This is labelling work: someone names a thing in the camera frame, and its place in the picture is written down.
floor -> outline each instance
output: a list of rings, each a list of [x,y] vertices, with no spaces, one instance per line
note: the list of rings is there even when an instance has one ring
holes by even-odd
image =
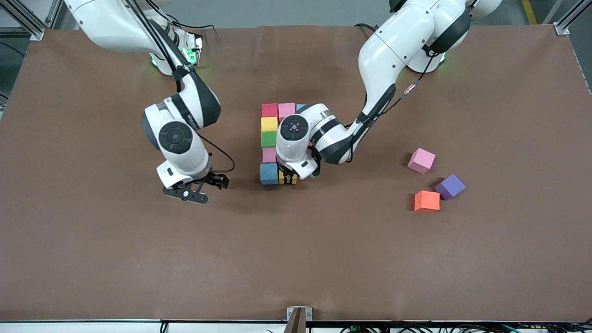
[[[565,0],[554,20],[567,12],[575,1]],[[541,23],[555,0],[503,0],[500,7],[491,15],[473,18],[473,24],[528,24],[524,2],[530,3],[536,22]],[[214,24],[220,28],[309,24],[330,26],[356,23],[374,25],[381,24],[390,16],[386,0],[176,0],[164,10],[185,24]],[[570,27],[570,32],[569,38],[583,73],[592,77],[592,10],[578,18]],[[29,45],[27,38],[0,38],[0,42],[14,47],[21,53],[25,53]],[[0,44],[0,93],[9,97],[21,64],[20,54]]]

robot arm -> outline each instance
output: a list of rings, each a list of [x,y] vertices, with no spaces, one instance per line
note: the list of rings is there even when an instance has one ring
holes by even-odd
[[[142,127],[152,145],[166,158],[157,167],[165,194],[206,203],[207,196],[178,189],[193,182],[226,188],[228,179],[213,174],[210,156],[197,130],[215,123],[220,102],[197,75],[175,43],[177,32],[148,19],[135,0],[66,0],[72,15],[97,45],[121,52],[149,52],[168,66],[168,72],[183,89],[147,107]]]
[[[477,0],[493,11],[500,0]],[[395,94],[395,81],[413,59],[426,71],[431,59],[458,45],[470,26],[464,0],[397,0],[396,12],[362,46],[358,66],[366,102],[347,129],[324,104],[309,104],[283,119],[277,132],[276,155],[285,173],[301,179],[318,176],[320,161],[341,164],[382,115]]]

yellow floor stripe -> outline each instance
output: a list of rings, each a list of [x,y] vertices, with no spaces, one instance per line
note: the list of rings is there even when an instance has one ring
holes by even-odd
[[[532,6],[530,6],[529,0],[522,0],[522,5],[524,6],[524,12],[526,13],[526,18],[528,18],[528,24],[537,24],[535,13],[532,11]]]

cable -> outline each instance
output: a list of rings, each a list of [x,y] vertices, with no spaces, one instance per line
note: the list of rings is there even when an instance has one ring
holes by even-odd
[[[187,24],[182,24],[179,22],[179,20],[177,20],[173,15],[169,15],[166,14],[166,16],[163,14],[162,10],[160,9],[160,7],[158,7],[158,5],[156,5],[152,0],[146,0],[146,2],[148,2],[148,4],[162,17],[164,17],[167,21],[169,21],[170,23],[174,23],[177,26],[180,27],[186,27],[186,28],[193,28],[193,29],[203,29],[203,28],[207,28],[207,27],[212,27],[213,29],[216,29],[216,27],[213,24],[208,24],[208,25],[201,25],[201,26],[194,26],[194,25],[187,25]]]
[[[232,156],[230,156],[227,152],[223,151],[220,147],[218,147],[215,143],[213,143],[212,141],[206,139],[203,135],[197,133],[197,135],[203,140],[206,141],[207,143],[209,143],[212,147],[218,149],[221,153],[223,153],[226,157],[228,157],[228,159],[230,160],[230,162],[232,163],[232,167],[230,169],[227,170],[212,170],[212,172],[217,172],[220,174],[224,174],[227,172],[230,172],[232,170],[234,170],[234,168],[236,167],[236,163],[234,161],[234,159],[232,158]]]
[[[134,14],[138,18],[138,20],[142,23],[142,25],[144,26],[144,28],[146,29],[148,34],[152,37],[152,39],[154,40],[154,43],[156,43],[156,46],[159,48],[160,52],[165,57],[165,60],[168,62],[170,69],[172,71],[175,71],[175,65],[173,64],[173,61],[170,58],[169,53],[166,51],[166,48],[165,48],[162,40],[158,37],[158,34],[156,33],[156,31],[154,30],[154,27],[148,22],[146,15],[144,15],[144,12],[140,8],[140,5],[138,5],[136,0],[125,0],[125,2],[130,7],[130,9],[134,12]]]
[[[10,47],[10,48],[11,48],[11,49],[12,49],[14,52],[17,52],[17,53],[18,53],[19,55],[21,55],[22,57],[25,57],[25,55],[24,55],[24,54],[23,54],[21,51],[19,51],[19,50],[15,49],[14,47],[12,47],[12,46],[10,46],[10,45],[8,45],[8,44],[4,43],[3,41],[0,41],[0,44],[4,45],[4,46],[6,46],[6,47]]]
[[[372,31],[376,31],[376,29],[378,28],[378,26],[372,27],[372,26],[365,24],[365,23],[358,23],[358,24],[354,25],[354,27],[365,27],[365,28],[368,28]]]
[[[417,86],[417,84],[419,84],[419,81],[421,81],[421,79],[422,79],[423,75],[425,75],[425,74],[426,74],[426,72],[427,72],[427,69],[430,67],[430,64],[432,63],[432,60],[433,60],[433,59],[434,59],[434,58],[435,58],[437,55],[438,55],[438,53],[435,53],[435,52],[434,52],[434,54],[430,56],[430,60],[427,62],[426,68],[423,70],[423,72],[422,72],[422,74],[419,76],[419,78],[417,78],[417,80],[416,80],[416,81],[415,81],[413,84],[411,84],[411,85],[410,85],[410,86],[409,86],[409,87],[408,87],[408,88],[407,88],[407,89],[406,89],[406,90],[403,92],[403,94],[401,95],[401,97],[399,97],[399,99],[397,99],[397,100],[396,100],[396,102],[395,102],[393,105],[391,105],[391,106],[390,106],[388,109],[384,110],[384,112],[382,112],[382,113],[380,113],[380,114],[377,114],[377,115],[375,115],[375,116],[373,116],[373,117],[369,117],[369,118],[367,118],[366,120],[364,120],[364,121],[362,122],[362,125],[365,125],[366,123],[368,123],[368,122],[369,122],[369,121],[371,121],[371,120],[378,120],[380,117],[384,116],[384,115],[385,115],[385,114],[387,114],[387,113],[388,113],[388,112],[389,112],[389,111],[390,111],[392,108],[394,108],[394,107],[395,107],[395,105],[399,104],[399,102],[400,102],[400,101],[402,101],[402,100],[403,100],[403,98],[405,98],[405,97],[407,96],[407,94],[409,94],[409,93],[411,92],[411,90]],[[347,128],[347,127],[350,127],[352,124],[353,124],[353,122],[351,122],[350,124],[348,124],[348,125],[347,125],[347,126],[345,126],[345,127],[346,127],[346,128]],[[354,144],[355,144],[355,143],[354,143],[354,141],[353,141],[353,136],[352,136],[352,139],[349,141],[349,151],[350,151],[350,157],[349,157],[349,159],[348,159],[347,161],[345,161],[346,163],[351,163],[351,162],[353,161],[353,145],[354,145]]]

light blue cube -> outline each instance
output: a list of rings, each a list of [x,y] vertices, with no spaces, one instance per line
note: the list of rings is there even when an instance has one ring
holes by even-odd
[[[276,163],[261,163],[261,184],[278,185],[278,165]]]

